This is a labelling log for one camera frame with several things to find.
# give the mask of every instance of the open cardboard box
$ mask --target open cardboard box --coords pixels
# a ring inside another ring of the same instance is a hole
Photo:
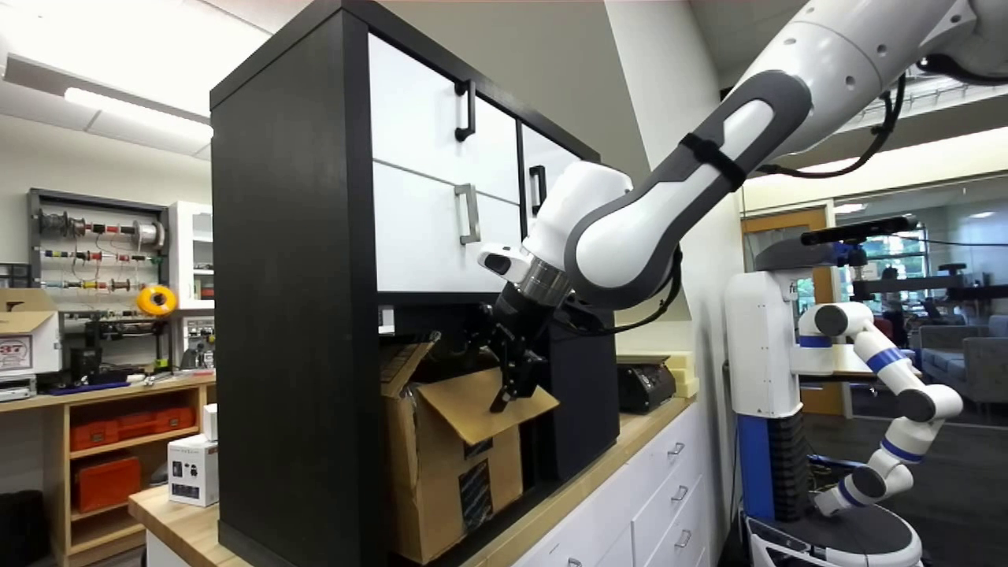
[[[0,377],[59,373],[59,314],[43,290],[0,290]]]
[[[418,386],[437,342],[381,360],[389,422],[392,550],[430,564],[523,494],[520,422],[559,406],[536,389],[491,413],[500,373]]]

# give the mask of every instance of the ceiling light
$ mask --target ceiling light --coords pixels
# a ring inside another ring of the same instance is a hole
[[[152,110],[152,107],[142,107],[142,106],[130,106],[130,102],[119,102],[119,98],[106,98],[106,94],[99,94],[99,92],[66,88],[63,98],[74,102],[74,106],[83,106],[83,107],[96,107],[96,110],[104,110],[104,114],[152,125],[152,130],[175,133],[175,135],[202,138],[202,141],[208,141],[216,135],[216,130],[208,124],[183,121],[183,118],[175,118],[175,114],[163,114],[163,110]]]
[[[867,206],[860,206],[860,202],[848,202],[848,206],[834,206],[833,207],[833,216],[857,216],[857,213],[862,213]]]

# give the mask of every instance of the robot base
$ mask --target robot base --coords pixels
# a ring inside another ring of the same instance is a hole
[[[850,508],[846,516],[806,511],[797,522],[748,519],[752,567],[828,564],[828,567],[919,567],[919,536],[887,508]]]

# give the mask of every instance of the white robot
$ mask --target white robot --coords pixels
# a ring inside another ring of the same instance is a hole
[[[757,57],[739,88],[635,190],[617,172],[598,164],[570,167],[540,213],[520,249],[490,249],[487,269],[507,277],[494,301],[491,350],[505,367],[500,396],[526,394],[526,348],[570,292],[602,305],[637,305],[680,277],[680,237],[765,161],[809,149],[860,114],[873,98],[900,81],[914,64],[969,81],[1008,81],[1008,0],[809,0]],[[787,422],[797,404],[797,373],[809,355],[791,355],[795,324],[787,290],[772,275],[752,275],[765,303],[748,324],[762,322],[769,360],[732,348],[733,373],[759,375],[765,394],[733,396],[740,417]],[[820,305],[802,320],[809,350],[855,344],[855,353],[897,394],[897,421],[869,467],[815,494],[820,516],[873,511],[862,503],[907,492],[907,464],[919,459],[939,426],[961,413],[948,389],[919,386],[914,367],[873,327],[862,305]],[[906,531],[897,550],[846,550],[777,516],[752,516],[752,558],[772,564],[781,556],[806,564],[919,564],[919,539]]]

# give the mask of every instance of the box flap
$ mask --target box flap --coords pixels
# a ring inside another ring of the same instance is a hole
[[[35,333],[54,311],[57,305],[43,290],[0,290],[0,333]]]
[[[467,444],[482,444],[559,406],[549,391],[536,389],[532,396],[518,396],[500,413],[491,413],[500,391],[498,370],[418,386],[416,391]]]
[[[416,373],[416,367],[436,350],[430,344],[404,344],[396,353],[381,355],[381,396],[399,396]]]

